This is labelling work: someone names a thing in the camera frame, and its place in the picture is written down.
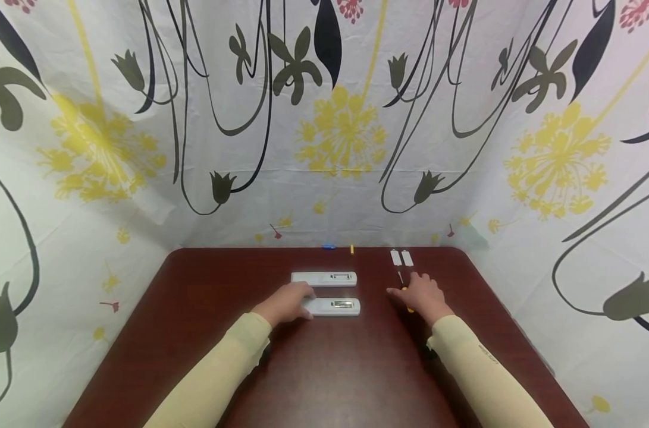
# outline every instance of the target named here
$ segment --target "person's left hand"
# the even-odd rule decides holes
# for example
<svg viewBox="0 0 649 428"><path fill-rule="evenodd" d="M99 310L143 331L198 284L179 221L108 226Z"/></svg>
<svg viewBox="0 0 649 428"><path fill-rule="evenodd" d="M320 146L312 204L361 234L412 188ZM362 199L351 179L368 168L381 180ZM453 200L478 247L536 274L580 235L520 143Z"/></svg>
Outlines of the person's left hand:
<svg viewBox="0 0 649 428"><path fill-rule="evenodd" d="M272 328L297 318L312 319L312 314L302 306L305 297L315 298L315 290L306 282L282 285L272 296L253 308Z"/></svg>

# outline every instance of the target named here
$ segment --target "dark red table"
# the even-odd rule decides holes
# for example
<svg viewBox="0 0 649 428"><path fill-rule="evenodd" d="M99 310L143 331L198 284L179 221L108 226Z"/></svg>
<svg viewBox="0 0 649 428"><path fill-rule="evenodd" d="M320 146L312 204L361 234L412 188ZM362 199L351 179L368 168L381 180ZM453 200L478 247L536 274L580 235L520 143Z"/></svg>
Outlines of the dark red table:
<svg viewBox="0 0 649 428"><path fill-rule="evenodd" d="M438 279L447 302L531 393L556 427L587 427L464 253L410 248L415 269ZM243 382L222 427L478 426L440 362L417 343L428 330L397 311L388 248L185 248L171 253L100 365L66 428L140 427L166 394L244 311L294 270L354 270L350 319L315 319L273 333L267 364ZM409 270L403 267L405 278Z"/></svg>

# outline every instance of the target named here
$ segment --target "wrist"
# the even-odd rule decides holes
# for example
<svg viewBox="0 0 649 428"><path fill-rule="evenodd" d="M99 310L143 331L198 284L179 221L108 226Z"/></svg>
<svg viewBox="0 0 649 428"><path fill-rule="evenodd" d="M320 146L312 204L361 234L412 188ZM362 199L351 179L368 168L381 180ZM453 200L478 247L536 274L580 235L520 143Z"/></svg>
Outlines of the wrist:
<svg viewBox="0 0 649 428"><path fill-rule="evenodd" d="M273 311L269 310L269 307L262 306L262 303L254 307L251 312L262 316L262 318L265 319L272 328L275 328L279 324L278 316L276 316Z"/></svg>
<svg viewBox="0 0 649 428"><path fill-rule="evenodd" d="M442 319L444 316L455 315L455 312L446 304L428 307L418 312L422 315L422 318L429 327L432 327L433 324L436 324L436 321Z"/></svg>

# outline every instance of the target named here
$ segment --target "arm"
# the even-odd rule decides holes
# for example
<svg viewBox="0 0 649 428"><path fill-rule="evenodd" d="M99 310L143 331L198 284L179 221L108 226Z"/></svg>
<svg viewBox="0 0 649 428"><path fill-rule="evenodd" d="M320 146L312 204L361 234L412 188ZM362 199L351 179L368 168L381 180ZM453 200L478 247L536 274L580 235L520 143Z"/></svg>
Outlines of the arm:
<svg viewBox="0 0 649 428"><path fill-rule="evenodd" d="M272 329L299 317L312 318L301 306L305 296L315 296L306 283L287 284L242 315L172 389L144 428L215 427L234 391L258 365Z"/></svg>
<svg viewBox="0 0 649 428"><path fill-rule="evenodd" d="M519 382L446 305L436 281L411 275L410 287L387 291L432 326L429 346L441 357L484 428L553 427Z"/></svg>

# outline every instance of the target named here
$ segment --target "red flower print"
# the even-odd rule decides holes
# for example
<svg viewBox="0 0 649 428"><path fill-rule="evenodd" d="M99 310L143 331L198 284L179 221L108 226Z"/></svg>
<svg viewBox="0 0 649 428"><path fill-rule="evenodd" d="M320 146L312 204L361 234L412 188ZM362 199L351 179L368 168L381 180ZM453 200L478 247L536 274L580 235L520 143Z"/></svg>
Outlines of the red flower print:
<svg viewBox="0 0 649 428"><path fill-rule="evenodd" d="M449 0L449 5L453 8L466 8L469 5L469 0Z"/></svg>
<svg viewBox="0 0 649 428"><path fill-rule="evenodd" d="M363 0L336 0L338 9L341 10L343 17L350 19L355 24L360 15L363 14L363 7L360 5Z"/></svg>
<svg viewBox="0 0 649 428"><path fill-rule="evenodd" d="M628 27L628 32L634 32L636 26L640 27L649 19L649 0L628 0L622 8L620 24L622 28Z"/></svg>
<svg viewBox="0 0 649 428"><path fill-rule="evenodd" d="M8 6L20 6L22 12L28 14L32 11L30 8L35 7L36 1L38 0L5 0L5 4Z"/></svg>

